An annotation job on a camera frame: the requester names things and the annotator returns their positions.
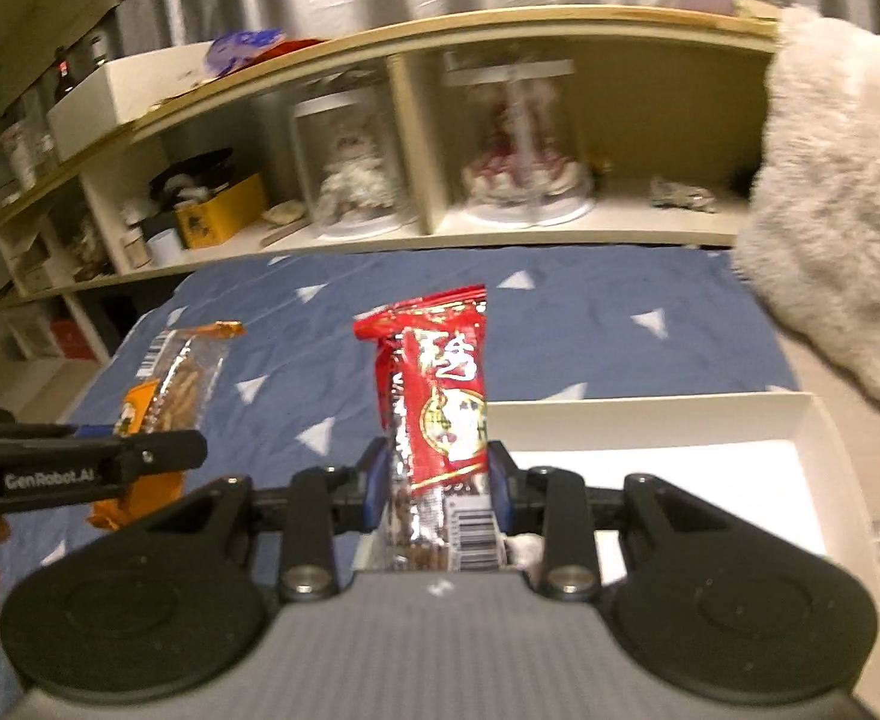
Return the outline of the red snack packet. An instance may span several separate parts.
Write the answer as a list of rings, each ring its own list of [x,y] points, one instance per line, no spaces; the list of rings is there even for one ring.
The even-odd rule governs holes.
[[[482,284],[382,305],[354,320],[376,346],[390,497],[381,516],[395,571],[498,571],[504,544],[490,500]]]

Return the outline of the orange snack bar packet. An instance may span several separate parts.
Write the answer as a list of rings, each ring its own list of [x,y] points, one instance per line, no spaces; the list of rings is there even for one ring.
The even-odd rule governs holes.
[[[197,429],[214,393],[230,341],[245,335],[236,320],[189,328],[166,328],[150,343],[122,400],[115,433],[170,433]],[[146,476],[116,499],[93,502],[87,522],[116,532],[183,496],[186,473]]]

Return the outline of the blue triangle-pattern quilt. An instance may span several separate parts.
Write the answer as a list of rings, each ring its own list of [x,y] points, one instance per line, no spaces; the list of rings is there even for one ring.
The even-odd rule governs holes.
[[[417,500],[479,455],[489,400],[741,394],[795,387],[772,323],[723,254],[533,247],[307,255],[186,281],[198,319],[248,335],[205,423],[211,466],[284,483],[349,465],[375,436],[411,457]],[[243,403],[235,385],[261,387]],[[204,538],[155,536],[160,587],[76,556],[51,575],[119,608],[88,637],[31,585],[4,601],[1,645],[22,712],[49,718],[596,718],[616,706],[593,611],[508,572],[346,578],[284,605]]]

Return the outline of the white shallow box tray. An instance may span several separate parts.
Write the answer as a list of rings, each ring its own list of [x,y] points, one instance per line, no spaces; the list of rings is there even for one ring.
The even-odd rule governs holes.
[[[648,472],[855,575],[878,637],[855,684],[880,717],[880,577],[857,475],[810,394],[502,401],[490,432],[520,466],[559,465],[598,488]],[[522,590],[516,578],[362,580],[409,621],[370,645],[376,718],[723,718],[743,709],[684,697],[630,665],[601,622]]]

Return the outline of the small jar on shelf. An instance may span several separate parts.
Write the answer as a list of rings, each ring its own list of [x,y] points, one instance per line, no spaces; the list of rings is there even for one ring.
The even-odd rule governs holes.
[[[122,252],[131,270],[139,270],[152,262],[149,247],[143,238],[140,227],[131,227],[121,234]]]

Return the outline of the white cylinder cup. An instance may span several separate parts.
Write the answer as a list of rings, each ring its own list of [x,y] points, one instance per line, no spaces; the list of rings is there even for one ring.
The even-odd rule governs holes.
[[[183,260],[183,244],[175,229],[162,229],[147,239],[150,260],[155,266],[178,265]]]

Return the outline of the yellow box on shelf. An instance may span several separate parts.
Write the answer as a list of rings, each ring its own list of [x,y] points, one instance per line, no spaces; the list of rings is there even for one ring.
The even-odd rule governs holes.
[[[259,174],[228,185],[210,199],[186,200],[175,206],[179,232],[188,249],[225,244],[237,232],[261,220],[266,210],[268,195]]]

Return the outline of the white doll in case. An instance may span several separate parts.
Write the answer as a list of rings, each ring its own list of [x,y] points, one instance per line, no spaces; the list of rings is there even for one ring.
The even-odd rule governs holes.
[[[375,88],[321,94],[291,110],[303,200],[321,238],[367,239],[408,221],[391,112]]]

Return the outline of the small trinket on shelf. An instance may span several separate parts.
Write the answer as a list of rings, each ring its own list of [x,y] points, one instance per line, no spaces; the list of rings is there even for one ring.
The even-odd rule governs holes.
[[[715,213],[717,199],[705,187],[667,181],[653,176],[650,181],[650,205],[655,208],[675,208],[675,210],[696,211],[696,213]]]

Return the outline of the red doll in case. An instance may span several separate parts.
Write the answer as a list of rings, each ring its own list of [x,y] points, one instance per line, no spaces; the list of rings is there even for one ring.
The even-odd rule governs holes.
[[[466,105],[458,169],[466,208],[484,223],[557,226],[593,205],[593,171],[570,117],[570,59],[450,68],[445,86]]]

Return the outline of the wooden headboard shelf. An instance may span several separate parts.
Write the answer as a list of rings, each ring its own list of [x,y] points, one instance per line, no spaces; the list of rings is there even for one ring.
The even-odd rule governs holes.
[[[211,78],[87,146],[0,211],[0,249],[20,299],[155,281],[209,263],[310,250],[468,245],[728,245],[748,215],[761,160],[771,23],[674,8],[568,5],[437,16],[308,43]],[[460,169],[466,105],[450,68],[570,59],[570,117],[593,171],[591,205],[557,226],[484,223]],[[403,226],[321,238],[303,200],[291,110],[321,94],[375,88],[391,112],[408,189]],[[259,174],[268,210],[230,241],[188,249],[175,206]],[[655,208],[650,181],[705,187],[715,213]],[[175,229],[178,265],[131,270],[121,234]]]

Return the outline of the fluffy cream pillow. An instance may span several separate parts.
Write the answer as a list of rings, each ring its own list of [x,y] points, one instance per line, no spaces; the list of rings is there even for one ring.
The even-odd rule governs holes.
[[[765,89],[735,266],[779,322],[880,401],[880,34],[787,8]]]

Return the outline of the white storage box on shelf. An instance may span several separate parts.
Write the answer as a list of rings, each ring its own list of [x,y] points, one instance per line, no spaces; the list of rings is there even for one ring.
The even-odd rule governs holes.
[[[211,41],[108,60],[47,113],[61,163],[152,107],[207,80]]]

